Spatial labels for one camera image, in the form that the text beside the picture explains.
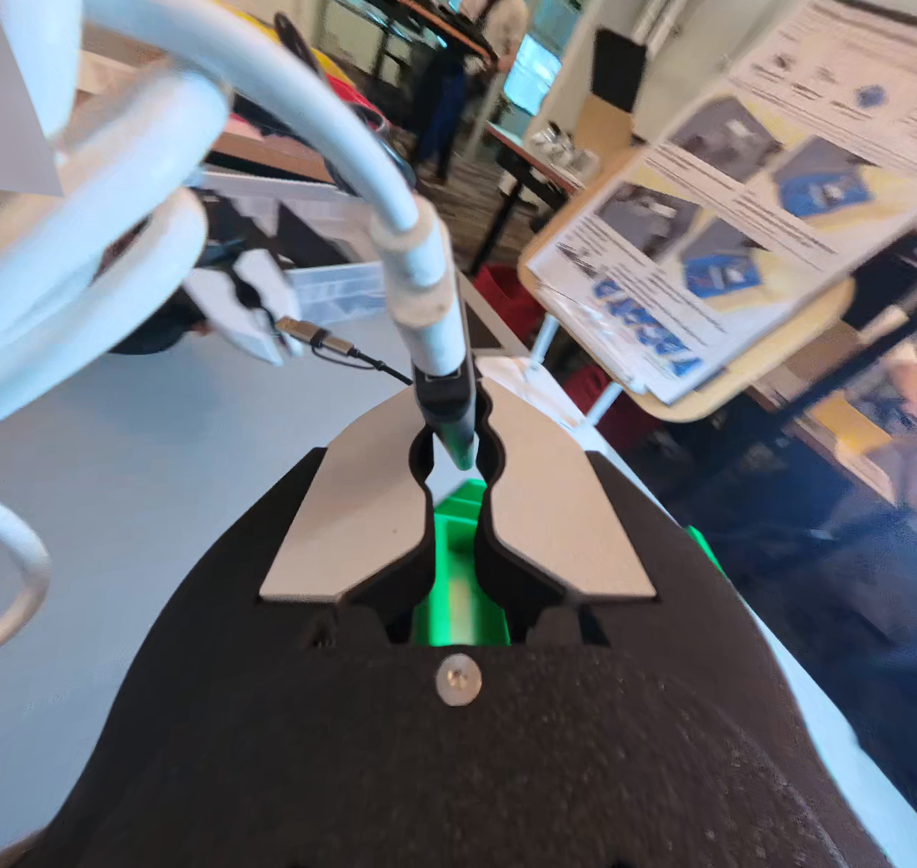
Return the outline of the wooden top desk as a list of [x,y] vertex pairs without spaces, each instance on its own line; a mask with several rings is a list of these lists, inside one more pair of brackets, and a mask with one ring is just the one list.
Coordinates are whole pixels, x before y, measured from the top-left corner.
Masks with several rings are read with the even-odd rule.
[[552,213],[555,213],[572,196],[583,190],[583,184],[580,181],[571,179],[563,170],[551,166],[533,154],[525,147],[521,138],[493,123],[488,123],[486,129],[486,135],[499,145],[496,163],[512,177],[512,186],[510,192],[503,198],[467,270],[471,278],[477,277],[480,269],[491,258],[494,249],[500,243],[504,229],[519,204],[523,191],[533,193],[548,206]]

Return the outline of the clear plastic bin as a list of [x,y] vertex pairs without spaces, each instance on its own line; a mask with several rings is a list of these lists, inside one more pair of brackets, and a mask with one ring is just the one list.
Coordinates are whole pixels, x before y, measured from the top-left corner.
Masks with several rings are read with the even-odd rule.
[[381,262],[294,268],[285,271],[299,305],[299,319],[318,326],[384,313]]

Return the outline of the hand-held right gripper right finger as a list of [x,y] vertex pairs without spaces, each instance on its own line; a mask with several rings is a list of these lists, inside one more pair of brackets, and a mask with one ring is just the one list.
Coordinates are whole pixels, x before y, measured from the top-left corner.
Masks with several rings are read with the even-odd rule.
[[479,381],[477,469],[511,564],[575,601],[657,597],[582,444],[504,384]]

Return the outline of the plywood office chair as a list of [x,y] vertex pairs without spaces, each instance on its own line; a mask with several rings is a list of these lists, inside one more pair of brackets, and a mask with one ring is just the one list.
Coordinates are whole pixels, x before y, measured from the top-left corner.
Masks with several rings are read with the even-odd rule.
[[593,39],[590,85],[574,128],[578,149],[604,168],[631,147],[634,109],[644,80],[648,50],[629,37],[599,27]]

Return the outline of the grey usb plug adapter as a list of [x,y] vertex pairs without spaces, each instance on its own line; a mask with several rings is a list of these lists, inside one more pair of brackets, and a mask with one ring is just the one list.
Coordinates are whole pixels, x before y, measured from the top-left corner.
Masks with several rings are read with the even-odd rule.
[[358,358],[359,351],[352,343],[334,335],[325,327],[307,321],[284,316],[276,321],[274,328],[314,350],[329,351],[342,358]]

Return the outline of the white usb cable blue tape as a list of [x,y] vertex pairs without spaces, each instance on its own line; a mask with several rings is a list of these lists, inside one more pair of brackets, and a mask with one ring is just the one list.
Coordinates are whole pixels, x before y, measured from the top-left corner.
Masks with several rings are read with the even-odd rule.
[[[73,116],[85,22],[161,49],[102,110]],[[372,209],[388,311],[440,393],[468,356],[448,233],[359,118],[294,54],[212,0],[2,0],[2,28],[59,194],[2,194],[2,419],[52,391],[167,301],[203,248],[190,174],[232,96],[328,159]]]

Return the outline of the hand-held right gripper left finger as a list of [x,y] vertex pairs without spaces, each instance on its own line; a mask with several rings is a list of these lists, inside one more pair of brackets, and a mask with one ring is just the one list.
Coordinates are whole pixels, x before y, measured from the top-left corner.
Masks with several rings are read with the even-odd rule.
[[427,527],[427,495],[409,455],[424,426],[414,391],[404,389],[327,446],[260,599],[342,601],[418,547]]

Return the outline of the green plastic bin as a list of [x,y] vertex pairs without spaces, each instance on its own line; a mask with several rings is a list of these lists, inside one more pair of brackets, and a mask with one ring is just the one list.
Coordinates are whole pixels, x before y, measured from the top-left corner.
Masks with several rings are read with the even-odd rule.
[[503,610],[483,591],[475,568],[475,540],[487,484],[463,481],[434,508],[436,574],[414,609],[411,643],[418,646],[508,646],[512,630]]

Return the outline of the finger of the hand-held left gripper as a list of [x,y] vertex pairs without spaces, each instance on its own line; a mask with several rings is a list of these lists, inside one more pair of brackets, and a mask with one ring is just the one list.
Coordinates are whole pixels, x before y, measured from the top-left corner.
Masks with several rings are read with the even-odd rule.
[[284,364],[284,355],[269,344],[269,335],[255,317],[256,308],[243,306],[227,274],[217,269],[197,268],[184,281],[184,289],[210,328],[231,346],[272,367]]
[[258,293],[260,307],[255,317],[269,335],[269,344],[280,355],[303,355],[304,344],[282,334],[276,322],[284,317],[303,319],[303,311],[292,282],[267,249],[249,250],[238,258],[238,277]]

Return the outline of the document stand with instruction sheet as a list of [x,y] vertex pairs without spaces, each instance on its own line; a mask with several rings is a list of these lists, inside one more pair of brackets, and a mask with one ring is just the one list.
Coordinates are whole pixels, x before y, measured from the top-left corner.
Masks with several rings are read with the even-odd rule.
[[915,225],[915,15],[800,0],[517,272],[632,394],[669,408]]

